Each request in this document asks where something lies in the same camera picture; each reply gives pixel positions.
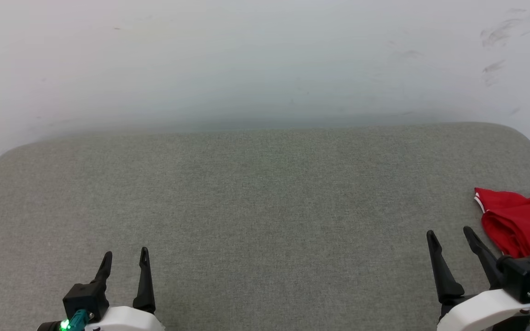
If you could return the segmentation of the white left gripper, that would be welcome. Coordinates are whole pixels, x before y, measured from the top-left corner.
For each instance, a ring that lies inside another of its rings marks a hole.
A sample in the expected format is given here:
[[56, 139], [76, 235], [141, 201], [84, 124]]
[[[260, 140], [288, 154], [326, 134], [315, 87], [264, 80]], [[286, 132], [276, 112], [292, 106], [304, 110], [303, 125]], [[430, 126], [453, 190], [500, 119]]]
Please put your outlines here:
[[[105, 293], [107, 279], [111, 274], [112, 252], [105, 253], [94, 279], [90, 282], [95, 295]], [[104, 317], [96, 323], [86, 325], [86, 331], [164, 331], [165, 326], [156, 318], [156, 301], [150, 255], [147, 247], [142, 247], [139, 256], [138, 291], [132, 307], [110, 307]]]

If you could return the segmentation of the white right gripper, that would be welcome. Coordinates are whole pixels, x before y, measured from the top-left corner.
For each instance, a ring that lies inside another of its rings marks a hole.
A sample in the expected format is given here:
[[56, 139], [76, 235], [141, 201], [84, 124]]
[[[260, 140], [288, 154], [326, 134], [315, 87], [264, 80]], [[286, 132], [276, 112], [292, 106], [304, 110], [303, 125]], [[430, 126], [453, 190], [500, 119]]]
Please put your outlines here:
[[[440, 319], [436, 330], [483, 331], [518, 315], [521, 310], [530, 311], [530, 303], [521, 303], [502, 289], [503, 274], [498, 269], [498, 259], [477, 233], [471, 227], [464, 226], [463, 234], [471, 251], [480, 261], [490, 283], [490, 291], [484, 291], [454, 306]], [[463, 297], [465, 290], [452, 275], [442, 256], [442, 246], [432, 230], [427, 231], [426, 239], [438, 301], [443, 305], [450, 304]]]

